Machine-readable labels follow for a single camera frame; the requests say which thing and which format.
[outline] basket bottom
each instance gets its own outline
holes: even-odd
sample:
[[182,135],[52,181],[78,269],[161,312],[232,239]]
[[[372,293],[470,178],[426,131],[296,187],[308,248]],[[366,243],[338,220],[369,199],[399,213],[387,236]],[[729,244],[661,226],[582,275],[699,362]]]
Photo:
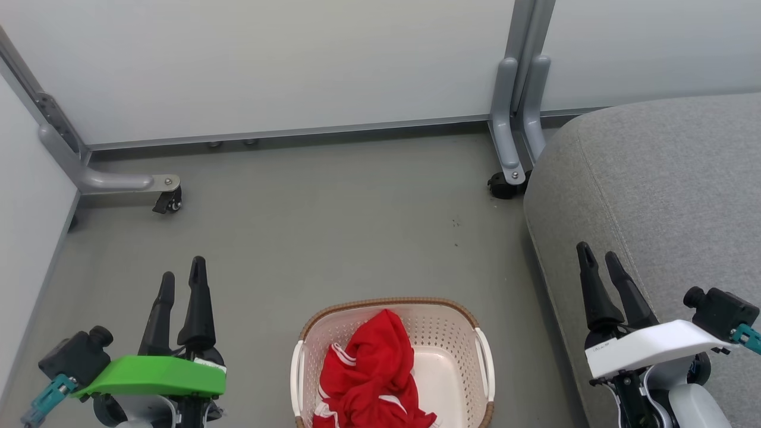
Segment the basket bottom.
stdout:
[[438,347],[413,345],[415,364],[412,377],[418,387],[419,406],[434,412],[447,428],[466,428],[465,393],[457,361]]

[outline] floor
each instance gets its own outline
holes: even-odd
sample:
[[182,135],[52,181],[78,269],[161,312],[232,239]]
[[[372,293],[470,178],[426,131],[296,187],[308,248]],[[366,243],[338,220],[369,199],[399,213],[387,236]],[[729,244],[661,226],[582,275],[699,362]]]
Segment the floor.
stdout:
[[[492,426],[587,426],[522,202],[495,200],[486,188],[498,170],[488,132],[286,140],[101,156],[94,165],[102,170],[179,174],[183,208],[78,211],[0,426],[17,426],[46,384],[36,361],[67,334],[101,324],[116,338],[112,358],[135,353],[165,270],[178,277],[176,337],[196,255],[207,260],[228,364],[227,416],[212,426],[293,426],[290,358],[309,317],[340,302],[405,295],[453,299],[478,318],[496,364]],[[89,403],[71,400],[46,426],[100,425]]]

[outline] white basket handle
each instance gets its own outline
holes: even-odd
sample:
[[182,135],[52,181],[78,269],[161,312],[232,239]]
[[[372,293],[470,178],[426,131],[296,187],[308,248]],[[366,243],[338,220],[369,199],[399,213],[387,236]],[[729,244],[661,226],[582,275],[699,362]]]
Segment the white basket handle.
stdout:
[[301,416],[301,363],[304,359],[304,341],[299,340],[291,357],[291,406],[296,417]]
[[481,363],[481,373],[486,371],[486,385],[484,385],[484,392],[486,393],[486,398],[488,401],[494,401],[495,381],[492,348],[489,347],[489,341],[486,339],[486,336],[478,327],[476,327],[476,337],[478,338],[478,343],[481,346],[481,352],[479,353],[481,356],[481,361],[479,361]]

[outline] perforated basket wall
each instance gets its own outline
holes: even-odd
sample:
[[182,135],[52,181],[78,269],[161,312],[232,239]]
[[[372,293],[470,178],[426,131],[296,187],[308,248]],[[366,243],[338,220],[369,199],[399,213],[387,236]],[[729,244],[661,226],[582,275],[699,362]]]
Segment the perforated basket wall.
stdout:
[[318,401],[317,386],[328,346],[344,347],[354,332],[381,310],[388,308],[402,319],[413,346],[437,347],[457,362],[462,380],[467,428],[484,428],[492,419],[493,403],[484,390],[485,375],[475,328],[478,323],[462,306],[443,299],[379,299],[347,303],[325,309],[312,317],[301,332],[304,341],[302,411],[297,425],[312,427]]

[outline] gray sofa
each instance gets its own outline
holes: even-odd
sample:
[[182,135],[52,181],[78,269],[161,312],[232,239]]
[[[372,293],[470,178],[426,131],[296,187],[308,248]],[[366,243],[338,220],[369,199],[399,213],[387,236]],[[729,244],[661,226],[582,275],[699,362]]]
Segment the gray sofa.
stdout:
[[[575,245],[615,251],[661,321],[690,319],[692,286],[761,305],[761,94],[611,107],[562,127],[537,162],[524,207],[592,428],[618,426],[593,388]],[[600,275],[621,307],[602,263]],[[710,353],[706,388],[732,426],[761,426],[761,356]]]

